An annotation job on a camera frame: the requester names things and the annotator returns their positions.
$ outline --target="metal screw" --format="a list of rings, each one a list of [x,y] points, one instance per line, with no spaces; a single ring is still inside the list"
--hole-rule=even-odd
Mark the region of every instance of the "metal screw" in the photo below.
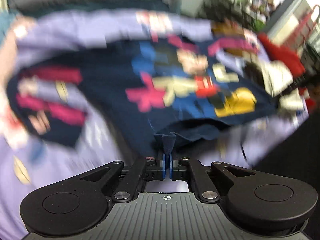
[[[125,192],[125,191],[119,191],[119,192],[115,193],[114,196],[115,196],[116,199],[124,200],[124,199],[129,198],[130,194],[128,192]]]
[[[218,197],[218,194],[214,191],[205,191],[202,193],[202,196],[206,199],[215,199]]]

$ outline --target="garment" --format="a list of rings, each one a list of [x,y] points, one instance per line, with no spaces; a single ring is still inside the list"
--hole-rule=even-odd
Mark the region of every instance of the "garment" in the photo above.
[[[212,37],[209,20],[154,11],[149,11],[147,17],[142,20],[140,17],[142,12],[146,11],[137,9],[104,9],[94,12],[71,10],[42,17],[26,37],[18,40],[19,54],[16,68],[33,65],[63,51],[105,48],[108,43],[121,39],[149,39],[150,30],[160,38],[168,34],[182,34],[193,41],[205,41]],[[268,59],[262,46],[258,56]]]
[[[143,156],[156,155],[158,147],[168,155],[174,147],[216,138],[229,126],[276,112],[270,95],[216,60],[216,51],[234,47],[232,41],[245,44],[244,39],[195,43],[183,39],[119,41],[106,49],[67,53],[39,63],[9,81],[11,109],[34,134],[39,130],[32,119],[41,119],[44,111],[50,129],[39,136],[74,146],[85,113],[22,97],[17,89],[21,76],[72,82]]]
[[[274,45],[264,33],[259,34],[258,38],[266,49],[270,60],[282,61],[291,71],[293,78],[297,78],[305,72],[304,66],[295,52],[287,47]]]
[[[257,59],[254,60],[254,66],[262,74],[263,87],[266,92],[273,97],[280,94],[293,81],[290,70],[282,61],[267,63]],[[279,111],[295,114],[296,111],[303,110],[303,107],[303,100],[298,89],[279,100]]]
[[[188,145],[178,152],[178,156],[197,159],[206,166],[217,161],[255,169],[255,165],[263,162],[265,157],[268,158],[268,153],[292,135],[307,118],[306,112],[297,116],[295,121],[278,115],[260,118],[222,132],[217,140]],[[185,181],[171,181],[167,178],[164,181],[149,182],[146,192],[189,192],[189,188]]]

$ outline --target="printed cartoon graphic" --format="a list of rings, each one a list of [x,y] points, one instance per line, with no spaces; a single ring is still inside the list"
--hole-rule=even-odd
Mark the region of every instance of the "printed cartoon graphic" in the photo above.
[[[37,79],[23,78],[19,82],[18,91],[23,98],[29,95],[36,95],[38,91]],[[29,115],[28,118],[39,135],[43,135],[50,130],[50,124],[44,111],[38,111],[36,116]]]
[[[143,113],[151,111],[152,107],[164,108],[165,90],[156,90],[151,76],[147,73],[141,73],[141,80],[145,87],[125,90],[128,100],[137,103],[139,111]]]
[[[254,111],[256,99],[248,89],[228,89],[228,83],[239,82],[236,73],[227,72],[222,64],[209,67],[207,56],[187,39],[170,36],[168,43],[140,42],[141,55],[132,60],[133,71],[145,87],[126,89],[126,94],[140,112],[171,106],[179,111],[179,118],[183,110],[195,118],[214,118]],[[222,39],[208,51],[214,55],[227,43]]]
[[[155,77],[152,79],[156,90],[165,91],[163,102],[165,106],[171,106],[175,97],[186,98],[190,93],[197,90],[197,83],[194,79],[172,77]]]
[[[239,49],[258,55],[259,49],[247,40],[234,38],[220,38],[208,46],[208,55],[214,57],[220,49]]]
[[[66,102],[68,98],[68,90],[66,83],[63,81],[56,81],[56,90],[59,94],[60,99]]]
[[[165,34],[173,30],[172,23],[167,14],[152,11],[140,11],[136,13],[138,23],[146,28],[154,41],[159,34]]]
[[[196,55],[189,50],[178,49],[177,58],[183,71],[189,75],[204,75],[208,68],[208,59],[205,55]]]
[[[27,169],[23,165],[22,161],[16,156],[13,156],[13,170],[14,174],[22,184],[31,184],[31,179]]]
[[[232,96],[226,98],[224,108],[215,109],[217,117],[225,117],[235,114],[246,114],[255,110],[257,100],[247,88],[238,88],[232,92]]]

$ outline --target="purple fabric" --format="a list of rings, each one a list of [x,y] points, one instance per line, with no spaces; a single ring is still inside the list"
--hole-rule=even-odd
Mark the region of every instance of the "purple fabric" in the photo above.
[[[203,41],[211,37],[210,22],[208,20],[195,20],[169,15],[172,23],[170,33],[183,34],[191,40]],[[119,39],[149,39],[150,35],[142,24],[137,22],[136,10],[100,10],[93,13],[82,11],[68,11],[54,13],[40,19],[35,28],[18,42],[18,59],[16,70],[50,58],[65,50],[81,50],[91,47],[106,47],[108,42]],[[234,58],[223,51],[217,52],[217,57],[222,64],[236,69],[241,73],[244,62],[240,58]],[[268,60],[261,46],[259,57]],[[38,82],[37,96],[49,101],[63,102],[55,84],[50,82]],[[81,172],[93,169],[114,160],[124,160],[118,149],[104,119],[72,85],[67,85],[67,103],[80,110],[89,113],[84,133],[77,143],[76,149],[62,147],[47,142],[42,142],[30,136],[27,144],[17,150],[11,149],[3,137],[0,137],[0,238],[2,240],[19,240],[25,236],[27,230],[19,214],[19,206],[23,198],[35,190],[48,184],[75,176]],[[292,122],[281,124],[280,117],[275,121],[269,121],[267,130],[270,135],[267,141],[263,132],[257,133],[254,128],[248,129],[244,148],[248,154],[248,160],[252,163],[263,156],[265,152],[282,138],[288,136],[293,130]],[[239,127],[228,131],[224,136],[230,140],[223,161],[235,165],[246,166],[242,153],[239,151],[239,138],[243,131]],[[214,142],[208,142],[209,147],[198,146],[197,156],[203,164],[208,165],[212,161],[222,160]],[[23,184],[18,179],[14,166],[17,159],[24,167],[24,173],[28,173],[30,183]],[[154,191],[170,192],[183,191],[184,186],[177,184],[170,187],[167,181],[162,188],[157,183]]]

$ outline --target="red fabric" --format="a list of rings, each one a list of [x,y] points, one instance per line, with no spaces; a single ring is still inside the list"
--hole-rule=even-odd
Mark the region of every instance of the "red fabric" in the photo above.
[[[85,122],[85,113],[80,110],[60,105],[58,103],[45,102],[38,98],[30,96],[22,97],[17,95],[17,103],[21,107],[29,108],[34,111],[49,111],[53,118],[59,119],[69,125],[83,126]]]
[[[48,66],[27,70],[24,77],[37,76],[45,81],[64,81],[79,85],[82,82],[80,70],[66,66]]]
[[[305,68],[300,62],[298,55],[284,46],[277,46],[269,41],[266,34],[258,34],[258,38],[266,49],[270,60],[280,60],[291,71],[293,78],[301,76],[305,72]]]
[[[255,54],[259,53],[259,50],[256,47],[253,47],[252,44],[248,43],[246,40],[221,38],[208,47],[208,55],[210,57],[215,56],[219,49],[243,49]]]
[[[174,45],[174,46],[176,46],[178,48],[184,49],[184,50],[190,50],[190,51],[193,51],[193,52],[197,52],[198,51],[198,47],[196,45],[183,42],[177,36],[168,36],[168,43],[170,43],[170,44],[172,44],[172,45]]]

